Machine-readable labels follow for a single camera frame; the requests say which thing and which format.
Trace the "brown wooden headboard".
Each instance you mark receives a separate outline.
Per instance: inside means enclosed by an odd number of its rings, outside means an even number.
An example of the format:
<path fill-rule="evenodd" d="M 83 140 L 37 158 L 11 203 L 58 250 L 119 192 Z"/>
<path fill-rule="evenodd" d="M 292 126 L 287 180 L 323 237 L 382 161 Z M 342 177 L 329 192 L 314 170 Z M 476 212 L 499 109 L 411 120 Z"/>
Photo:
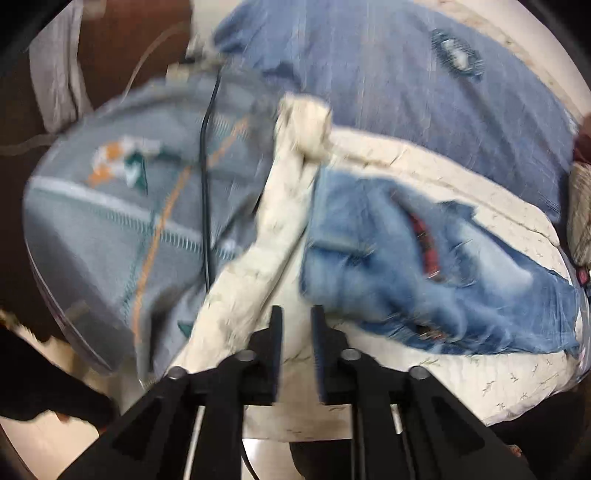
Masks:
<path fill-rule="evenodd" d="M 59 13 L 71 2 L 62 2 Z M 82 2 L 78 61 L 92 112 L 108 100 L 162 74 L 170 63 L 184 56 L 190 39 L 190 2 Z M 22 41 L 4 52 L 1 58 L 1 154 L 4 157 L 43 148 L 92 113 L 58 133 L 46 132 L 32 86 L 28 52 L 41 30 L 29 42 Z"/>

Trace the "cream leaf-print quilt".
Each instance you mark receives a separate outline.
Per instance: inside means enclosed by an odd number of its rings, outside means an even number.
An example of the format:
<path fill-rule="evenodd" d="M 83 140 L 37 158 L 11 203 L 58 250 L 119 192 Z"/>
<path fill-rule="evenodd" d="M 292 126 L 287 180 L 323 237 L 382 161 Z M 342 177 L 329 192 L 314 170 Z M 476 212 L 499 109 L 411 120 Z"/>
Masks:
<path fill-rule="evenodd" d="M 329 165 L 362 176 L 390 177 L 436 200 L 457 200 L 477 221 L 512 247 L 568 280 L 575 273 L 557 233 L 537 207 L 502 186 L 413 143 L 332 124 L 331 109 L 308 95 L 280 100 L 273 167 L 256 216 L 256 242 L 226 264 L 204 300 L 191 337 L 176 358 L 187 371 L 214 366 L 245 347 L 266 323 L 273 304 L 283 308 L 283 365 L 276 404 L 245 411 L 245 435 L 280 442 L 346 439 L 351 414 L 324 406 L 315 387 L 310 305 L 297 287 L 311 185 Z M 427 368 L 480 420 L 511 420 L 547 397 L 574 386 L 589 367 L 586 354 L 435 355 L 363 332 L 339 321 L 349 343 L 384 366 Z"/>

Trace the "blue plaid pillow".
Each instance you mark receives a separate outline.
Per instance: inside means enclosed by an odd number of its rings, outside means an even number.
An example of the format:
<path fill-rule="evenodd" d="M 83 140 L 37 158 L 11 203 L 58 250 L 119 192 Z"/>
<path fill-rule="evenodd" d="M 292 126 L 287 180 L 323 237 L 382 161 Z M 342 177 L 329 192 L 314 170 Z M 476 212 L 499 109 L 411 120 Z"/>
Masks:
<path fill-rule="evenodd" d="M 335 123 L 401 138 L 566 219 L 576 124 L 495 40 L 411 1 L 246 1 L 222 53 L 320 97 Z"/>

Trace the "blue denim jeans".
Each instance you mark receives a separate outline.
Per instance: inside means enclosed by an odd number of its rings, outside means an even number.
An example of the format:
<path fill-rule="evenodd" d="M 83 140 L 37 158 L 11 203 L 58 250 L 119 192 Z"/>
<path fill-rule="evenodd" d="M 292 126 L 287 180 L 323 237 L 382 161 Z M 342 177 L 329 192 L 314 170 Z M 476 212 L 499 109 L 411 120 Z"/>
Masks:
<path fill-rule="evenodd" d="M 571 284 L 481 226 L 472 206 L 394 180 L 318 172 L 301 294 L 435 354 L 577 354 Z"/>

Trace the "grey cloth on headboard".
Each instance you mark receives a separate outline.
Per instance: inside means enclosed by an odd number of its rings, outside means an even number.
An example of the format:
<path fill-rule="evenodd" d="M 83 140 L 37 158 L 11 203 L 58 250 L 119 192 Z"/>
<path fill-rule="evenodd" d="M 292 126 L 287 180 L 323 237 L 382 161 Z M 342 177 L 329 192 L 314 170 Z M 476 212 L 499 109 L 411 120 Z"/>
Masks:
<path fill-rule="evenodd" d="M 55 134 L 92 112 L 80 63 L 83 2 L 72 1 L 31 42 L 30 75 L 47 133 Z"/>

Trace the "grey patterned blanket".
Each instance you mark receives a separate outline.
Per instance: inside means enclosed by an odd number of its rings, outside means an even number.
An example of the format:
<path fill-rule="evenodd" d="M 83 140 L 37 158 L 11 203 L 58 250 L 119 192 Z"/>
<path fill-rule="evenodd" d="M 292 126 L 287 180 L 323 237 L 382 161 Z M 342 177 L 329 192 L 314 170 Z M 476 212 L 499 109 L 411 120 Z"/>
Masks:
<path fill-rule="evenodd" d="M 226 67 L 151 81 L 58 140 L 30 177 L 32 270 L 76 352 L 102 373 L 162 375 L 208 286 L 256 240 L 280 90 Z"/>

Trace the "white charger plug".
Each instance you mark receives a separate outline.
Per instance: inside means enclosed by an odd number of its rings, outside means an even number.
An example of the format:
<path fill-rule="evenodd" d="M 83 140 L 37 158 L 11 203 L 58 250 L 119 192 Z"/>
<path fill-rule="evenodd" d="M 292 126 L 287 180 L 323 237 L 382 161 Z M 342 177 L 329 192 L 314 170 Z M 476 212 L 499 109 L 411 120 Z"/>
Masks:
<path fill-rule="evenodd" d="M 215 74 L 223 64 L 211 49 L 199 43 L 191 43 L 185 56 L 177 63 L 170 64 L 166 69 L 167 83 L 186 83 L 192 77 L 201 74 Z"/>

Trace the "beige striped cushion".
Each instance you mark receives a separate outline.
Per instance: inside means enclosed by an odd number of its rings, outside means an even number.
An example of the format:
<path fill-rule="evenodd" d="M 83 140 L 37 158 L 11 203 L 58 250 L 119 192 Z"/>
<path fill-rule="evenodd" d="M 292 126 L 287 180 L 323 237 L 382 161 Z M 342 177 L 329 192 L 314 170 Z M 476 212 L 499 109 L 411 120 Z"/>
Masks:
<path fill-rule="evenodd" d="M 567 240 L 573 262 L 590 268 L 591 174 L 587 163 L 573 164 L 568 205 Z"/>

